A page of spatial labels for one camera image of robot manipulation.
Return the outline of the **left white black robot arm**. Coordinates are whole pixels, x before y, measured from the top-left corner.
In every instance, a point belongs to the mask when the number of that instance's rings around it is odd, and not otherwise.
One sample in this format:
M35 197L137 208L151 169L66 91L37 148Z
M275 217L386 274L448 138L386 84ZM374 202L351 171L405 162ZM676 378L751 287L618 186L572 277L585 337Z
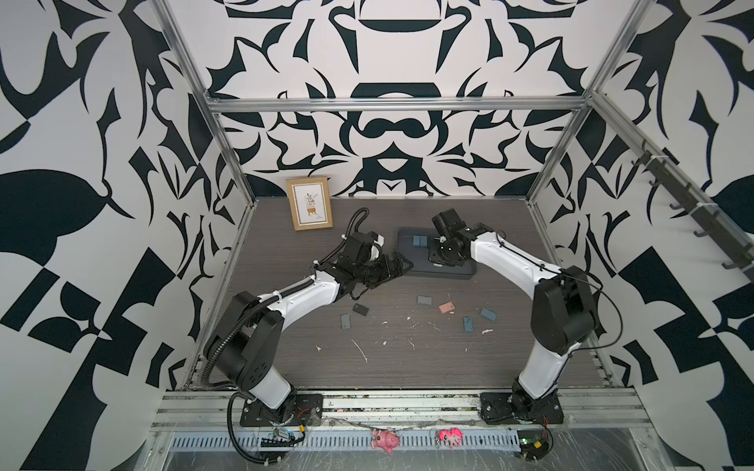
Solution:
M344 235L300 282L262 296L233 296L205 344L200 384L230 385L270 409L283 406L295 393L274 366L284 329L346 296L356 300L357 287L374 290L414 268L404 255L385 253L383 243L374 232Z

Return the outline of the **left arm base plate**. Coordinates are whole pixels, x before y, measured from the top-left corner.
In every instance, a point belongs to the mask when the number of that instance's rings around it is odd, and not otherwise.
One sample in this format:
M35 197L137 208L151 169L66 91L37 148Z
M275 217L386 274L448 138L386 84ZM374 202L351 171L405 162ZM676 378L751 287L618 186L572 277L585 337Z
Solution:
M260 400L247 400L240 423L246 428L318 426L323 409L322 394L292 392L278 408L270 408Z

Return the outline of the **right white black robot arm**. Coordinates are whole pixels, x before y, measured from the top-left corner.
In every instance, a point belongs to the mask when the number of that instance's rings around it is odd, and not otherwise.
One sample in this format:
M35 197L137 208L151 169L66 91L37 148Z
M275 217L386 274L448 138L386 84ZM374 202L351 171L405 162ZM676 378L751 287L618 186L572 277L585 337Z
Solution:
M453 209L434 216L432 223L438 232L430 245L432 263L461 266L473 261L505 277L531 298L534 345L512 384L502 418L538 420L555 407L559 380L573 353L600 325L586 273L537 258L485 224L467 225Z

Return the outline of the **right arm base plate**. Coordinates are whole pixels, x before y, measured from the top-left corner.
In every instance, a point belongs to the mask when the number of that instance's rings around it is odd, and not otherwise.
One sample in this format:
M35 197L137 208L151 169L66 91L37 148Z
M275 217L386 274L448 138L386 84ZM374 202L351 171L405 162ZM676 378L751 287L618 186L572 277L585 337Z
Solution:
M536 400L525 392L483 392L479 398L480 417L488 425L524 422L561 425L565 422L556 392Z

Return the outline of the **pink eraser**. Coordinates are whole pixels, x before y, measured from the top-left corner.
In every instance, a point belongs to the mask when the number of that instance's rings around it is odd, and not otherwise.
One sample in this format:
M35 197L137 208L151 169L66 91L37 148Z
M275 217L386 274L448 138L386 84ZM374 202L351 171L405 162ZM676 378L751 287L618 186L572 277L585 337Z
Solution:
M442 313L452 313L455 311L456 307L455 307L455 304L453 304L453 302L449 301L444 304L441 304L439 306L439 309Z

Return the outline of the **black eraser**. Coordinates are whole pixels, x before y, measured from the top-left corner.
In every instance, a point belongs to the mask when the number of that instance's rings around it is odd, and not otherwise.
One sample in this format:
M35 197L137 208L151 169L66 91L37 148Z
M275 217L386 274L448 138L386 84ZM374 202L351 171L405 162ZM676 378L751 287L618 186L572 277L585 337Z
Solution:
M369 308L363 304L355 303L353 305L353 312L361 315L361 316L367 316L369 313Z

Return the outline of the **dark grey storage box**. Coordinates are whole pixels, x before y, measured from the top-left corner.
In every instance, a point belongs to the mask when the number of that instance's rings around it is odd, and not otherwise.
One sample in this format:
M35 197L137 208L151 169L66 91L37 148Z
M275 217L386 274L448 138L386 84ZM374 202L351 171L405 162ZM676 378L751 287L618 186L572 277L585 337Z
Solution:
M438 254L439 235L435 230L425 228L402 228L398 231L398 252L412 265L408 276L470 280L477 273L474 261L463 265L442 264Z

